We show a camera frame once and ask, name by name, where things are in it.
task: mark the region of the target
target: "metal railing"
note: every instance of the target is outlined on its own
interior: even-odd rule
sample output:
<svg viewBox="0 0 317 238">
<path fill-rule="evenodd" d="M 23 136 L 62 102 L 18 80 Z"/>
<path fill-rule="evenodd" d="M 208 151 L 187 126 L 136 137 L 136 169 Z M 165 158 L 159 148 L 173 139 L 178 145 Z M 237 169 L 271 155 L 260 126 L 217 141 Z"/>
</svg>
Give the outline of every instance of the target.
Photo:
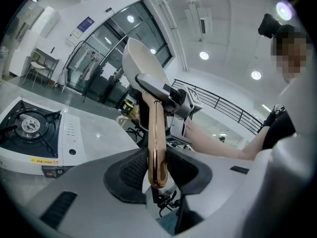
<svg viewBox="0 0 317 238">
<path fill-rule="evenodd" d="M 236 122 L 247 128 L 254 135 L 258 134 L 258 130 L 262 127 L 263 124 L 242 108 L 220 97 L 217 94 L 211 93 L 201 87 L 189 84 L 178 79 L 174 80 L 172 87 L 175 89 L 180 89 L 183 85 L 196 90 L 200 101 L 205 105 L 208 105 L 234 119 Z"/>
</svg>

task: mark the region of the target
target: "yellow warning label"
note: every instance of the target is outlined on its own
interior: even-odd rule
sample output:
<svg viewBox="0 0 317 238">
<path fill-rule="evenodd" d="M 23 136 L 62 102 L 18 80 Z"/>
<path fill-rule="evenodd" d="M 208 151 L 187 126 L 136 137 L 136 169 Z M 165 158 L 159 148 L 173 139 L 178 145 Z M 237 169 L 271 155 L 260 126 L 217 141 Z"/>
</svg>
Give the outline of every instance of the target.
<svg viewBox="0 0 317 238">
<path fill-rule="evenodd" d="M 41 164 L 41 165 L 59 165 L 59 161 L 41 159 L 41 158 L 31 158 L 32 163 Z"/>
</svg>

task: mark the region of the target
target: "burner cap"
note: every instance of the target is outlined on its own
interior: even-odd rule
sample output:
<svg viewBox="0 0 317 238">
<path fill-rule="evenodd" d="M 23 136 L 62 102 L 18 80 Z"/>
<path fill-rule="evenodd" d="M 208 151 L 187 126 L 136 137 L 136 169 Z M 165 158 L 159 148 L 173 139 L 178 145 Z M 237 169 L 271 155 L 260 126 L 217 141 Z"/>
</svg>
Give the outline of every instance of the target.
<svg viewBox="0 0 317 238">
<path fill-rule="evenodd" d="M 22 122 L 22 129 L 29 134 L 36 133 L 40 129 L 40 122 L 35 118 L 26 118 Z"/>
</svg>

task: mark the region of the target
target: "wooden handle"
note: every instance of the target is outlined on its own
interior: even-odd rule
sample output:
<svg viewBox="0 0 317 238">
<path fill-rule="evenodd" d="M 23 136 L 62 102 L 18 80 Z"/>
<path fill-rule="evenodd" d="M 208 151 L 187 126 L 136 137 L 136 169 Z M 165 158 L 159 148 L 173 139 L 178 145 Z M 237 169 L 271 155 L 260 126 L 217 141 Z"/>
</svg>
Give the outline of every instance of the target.
<svg viewBox="0 0 317 238">
<path fill-rule="evenodd" d="M 163 188 L 168 176 L 164 110 L 161 103 L 149 93 L 142 93 L 142 98 L 150 108 L 148 178 L 154 188 Z"/>
</svg>

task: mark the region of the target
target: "white countertop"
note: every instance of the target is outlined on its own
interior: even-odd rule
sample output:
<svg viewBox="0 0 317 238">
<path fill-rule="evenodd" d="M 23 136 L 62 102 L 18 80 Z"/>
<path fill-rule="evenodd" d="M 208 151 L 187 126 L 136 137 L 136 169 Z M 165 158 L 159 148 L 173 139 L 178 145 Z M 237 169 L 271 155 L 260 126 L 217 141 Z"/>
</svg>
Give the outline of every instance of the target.
<svg viewBox="0 0 317 238">
<path fill-rule="evenodd" d="M 138 148 L 116 121 L 52 101 L 6 81 L 2 81 L 0 85 L 0 114 L 20 96 L 23 96 L 25 100 L 53 110 L 66 108 L 69 114 L 79 117 L 88 161 Z M 17 203 L 22 205 L 25 205 L 38 191 L 54 181 L 54 179 L 44 176 L 26 175 L 4 169 L 0 169 L 0 179 L 7 192 Z"/>
</svg>

